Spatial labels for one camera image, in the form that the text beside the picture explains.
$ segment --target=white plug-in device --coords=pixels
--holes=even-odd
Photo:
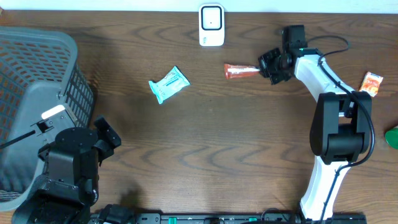
[[[221,46],[224,44],[224,8],[220,4],[204,4],[199,8],[199,44]]]

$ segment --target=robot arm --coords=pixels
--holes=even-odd
[[[35,179],[35,190],[17,208],[13,223],[91,223],[90,207],[99,197],[98,164],[121,145],[102,116],[94,125],[96,130],[65,129],[54,144],[39,150],[45,172]]]
[[[366,152],[370,130],[358,105],[320,68],[318,61],[322,53],[318,49],[308,48],[304,26],[286,27],[282,43],[283,53],[274,49],[262,55],[259,58],[260,68],[273,85],[296,77],[303,82],[317,102],[310,131],[315,165],[308,189],[300,201],[300,208],[306,220],[320,220],[336,170],[355,162],[360,153]],[[322,65],[334,80],[360,100],[370,114],[370,96],[367,93],[354,92],[350,86],[344,84],[326,64],[324,57]],[[339,116],[351,118],[351,123],[339,124]],[[323,220],[333,215],[333,203],[348,169],[343,169],[337,177]]]

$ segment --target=wooden table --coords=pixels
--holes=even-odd
[[[182,12],[4,11],[2,26],[60,30],[79,48],[103,114],[123,146],[99,170],[108,203],[163,212],[291,210],[313,168],[309,131],[315,101],[292,79],[271,86],[260,76],[225,80],[223,64],[257,64],[280,47],[283,26],[305,24],[307,38],[343,35],[348,52],[329,66],[358,89],[366,71],[384,81],[373,99],[377,143],[370,161],[349,171],[334,211],[364,212],[368,223],[397,223],[398,151],[384,133],[398,125],[398,17],[365,14],[227,13],[224,46],[198,43],[198,14]],[[311,43],[322,51],[336,40]],[[174,66],[191,85],[159,105],[148,81]],[[12,212],[0,214],[9,223]]]

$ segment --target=gray plastic basket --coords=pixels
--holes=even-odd
[[[77,46],[69,35],[0,27],[0,144],[37,131],[0,151],[0,211],[27,198],[43,173],[37,156],[42,146],[63,129],[90,122],[93,93],[76,59]],[[57,105],[65,110],[43,120],[42,113]],[[40,132],[38,122],[48,129]]]

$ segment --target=black cable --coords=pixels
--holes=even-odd
[[[270,211],[277,211],[279,214],[281,214],[284,218],[285,221],[289,221],[289,219],[286,218],[286,216],[278,209],[278,208],[268,208],[267,210],[265,210],[262,214],[261,214],[261,221],[263,221],[265,219],[265,214],[269,213]]]
[[[11,141],[8,141],[8,142],[6,142],[6,143],[0,145],[0,149],[4,149],[5,147],[8,147],[8,146],[10,146],[10,145],[12,145],[12,144],[14,144],[14,143],[16,143],[16,142],[19,142],[20,140],[23,140],[23,139],[25,139],[25,138],[28,138],[29,136],[33,135],[34,133],[36,133],[35,130],[33,130],[33,131],[31,131],[31,132],[28,132],[28,133],[26,133],[26,134],[23,134],[23,135],[19,136],[18,138],[15,138],[15,139],[13,139],[13,140],[11,140]]]
[[[348,49],[351,47],[350,44],[349,44],[349,42],[348,42],[348,40],[346,40],[344,37],[340,37],[340,36],[337,36],[337,35],[323,35],[323,36],[318,36],[318,37],[314,37],[314,38],[312,38],[312,39],[309,39],[308,42],[310,42],[310,41],[312,41],[312,40],[322,39],[322,38],[336,38],[336,39],[340,39],[340,40],[344,41],[344,42],[347,44],[347,47],[346,47],[345,49],[342,49],[342,50],[335,50],[335,51],[328,52],[328,53],[325,53],[325,54],[321,55],[321,56],[319,57],[319,59],[318,59],[318,66],[319,66],[319,67],[321,68],[321,70],[325,73],[325,75],[326,75],[338,88],[340,88],[340,89],[342,89],[344,92],[346,92],[347,95],[351,98],[351,100],[352,100],[354,103],[356,103],[356,104],[358,105],[358,107],[363,111],[363,113],[364,113],[364,115],[365,115],[365,117],[366,117],[366,120],[368,121],[369,128],[370,128],[370,131],[371,131],[371,133],[370,133],[370,135],[371,135],[371,143],[370,143],[369,151],[368,151],[368,153],[366,154],[366,156],[365,156],[363,159],[361,159],[361,160],[358,161],[358,162],[353,162],[353,163],[349,163],[349,164],[347,164],[347,165],[345,165],[345,166],[341,166],[341,167],[339,167],[339,168],[336,170],[335,178],[333,179],[333,182],[332,182],[332,184],[331,184],[331,187],[330,187],[330,190],[329,190],[329,194],[328,194],[328,196],[327,196],[327,198],[326,198],[325,205],[324,205],[323,210],[322,210],[321,219],[319,219],[318,224],[321,224],[322,221],[323,221],[323,217],[325,216],[326,208],[327,208],[327,206],[328,206],[328,202],[329,202],[329,200],[330,200],[331,193],[333,192],[333,189],[335,188],[336,181],[337,181],[338,176],[340,175],[340,172],[341,172],[343,169],[345,169],[345,168],[354,167],[354,166],[359,166],[359,165],[363,164],[364,162],[366,162],[366,161],[371,157],[371,155],[372,155],[372,153],[373,153],[373,150],[374,150],[374,143],[376,142],[376,137],[375,137],[375,133],[374,133],[374,126],[373,126],[373,123],[372,123],[372,119],[371,119],[370,114],[368,113],[368,111],[367,111],[366,108],[364,107],[364,105],[358,100],[358,98],[357,98],[355,95],[352,94],[352,92],[348,91],[346,88],[344,88],[343,86],[341,86],[341,82],[336,81],[336,80],[326,71],[326,69],[323,67],[323,64],[322,64],[322,63],[323,63],[323,62],[322,62],[322,59],[323,59],[325,56],[331,55],[331,54],[335,54],[335,53],[339,53],[339,52],[344,52],[344,51],[348,50]]]

